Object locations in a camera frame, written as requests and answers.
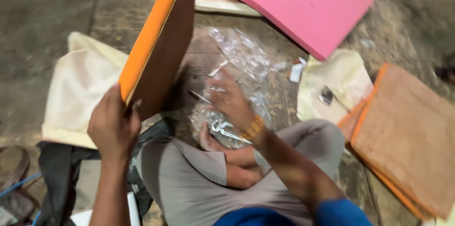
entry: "person's right hand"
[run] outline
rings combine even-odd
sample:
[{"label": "person's right hand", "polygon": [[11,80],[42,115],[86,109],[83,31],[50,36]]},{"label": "person's right hand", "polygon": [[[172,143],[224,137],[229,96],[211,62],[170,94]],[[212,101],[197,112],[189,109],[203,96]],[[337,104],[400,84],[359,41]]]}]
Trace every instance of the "person's right hand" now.
[{"label": "person's right hand", "polygon": [[228,121],[240,132],[246,132],[254,121],[254,111],[250,102],[243,96],[242,89],[236,84],[232,76],[221,68],[221,80],[208,78],[206,84],[219,87],[225,92],[209,89],[209,109],[216,109],[223,113]]}]

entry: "dirty floor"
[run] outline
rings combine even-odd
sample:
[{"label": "dirty floor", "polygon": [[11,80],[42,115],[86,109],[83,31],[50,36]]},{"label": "dirty floor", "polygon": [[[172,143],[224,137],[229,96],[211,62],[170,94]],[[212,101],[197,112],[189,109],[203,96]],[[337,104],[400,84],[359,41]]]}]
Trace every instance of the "dirty floor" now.
[{"label": "dirty floor", "polygon": [[[129,53],[155,0],[0,0],[0,145],[19,144],[31,154],[30,174],[37,172],[41,124],[56,60],[67,51],[71,31],[88,34]],[[402,66],[450,102],[455,87],[436,78],[433,66],[455,51],[455,0],[375,0],[371,10],[340,45],[358,51],[372,79],[383,62]],[[262,19],[196,14],[195,32],[185,60],[187,68],[165,106],[179,120],[177,135],[193,142],[187,116],[194,100],[188,89],[200,90],[203,79],[219,60],[220,51],[207,35],[208,26],[242,30],[273,62],[308,55]],[[365,47],[362,41],[372,40]],[[270,73],[269,111],[277,130],[298,121],[297,84],[284,73]],[[0,177],[14,165],[14,156],[0,161]],[[336,182],[363,209],[375,226],[416,226],[418,220],[358,161],[345,154]],[[42,179],[27,186],[39,201]],[[144,225],[163,225],[154,204]]]}]

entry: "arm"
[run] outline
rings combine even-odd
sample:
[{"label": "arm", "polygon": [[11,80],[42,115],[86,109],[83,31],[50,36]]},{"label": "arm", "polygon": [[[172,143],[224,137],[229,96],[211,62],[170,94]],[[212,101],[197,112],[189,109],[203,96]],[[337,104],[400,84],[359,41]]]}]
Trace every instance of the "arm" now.
[{"label": "arm", "polygon": [[103,96],[90,118],[87,132],[101,155],[101,176],[90,226],[130,225],[126,174],[141,121],[137,104],[125,116],[124,108],[120,87],[115,84]]},{"label": "arm", "polygon": [[[212,105],[227,116],[240,132],[247,131],[254,112],[235,80],[224,70],[222,80],[208,79],[207,84],[220,87],[225,92],[210,90]],[[337,200],[344,195],[330,177],[317,165],[305,158],[276,134],[263,127],[251,142],[275,170],[289,191],[315,213],[324,200]]]}]

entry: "gold bracelet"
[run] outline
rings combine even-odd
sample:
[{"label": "gold bracelet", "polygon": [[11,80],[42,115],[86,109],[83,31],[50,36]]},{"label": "gold bracelet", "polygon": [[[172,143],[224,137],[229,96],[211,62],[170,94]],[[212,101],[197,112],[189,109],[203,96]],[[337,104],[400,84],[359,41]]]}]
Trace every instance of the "gold bracelet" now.
[{"label": "gold bracelet", "polygon": [[254,121],[251,123],[250,128],[244,132],[240,137],[249,141],[258,135],[259,131],[264,127],[264,120],[258,115],[254,115]]}]

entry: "foam sheet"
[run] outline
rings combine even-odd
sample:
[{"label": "foam sheet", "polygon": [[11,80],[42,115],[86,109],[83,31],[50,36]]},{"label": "foam sheet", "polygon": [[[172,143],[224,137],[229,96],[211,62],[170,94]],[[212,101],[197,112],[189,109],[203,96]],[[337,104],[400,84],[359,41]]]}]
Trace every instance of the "foam sheet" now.
[{"label": "foam sheet", "polygon": [[373,0],[241,0],[318,60],[327,59]]}]

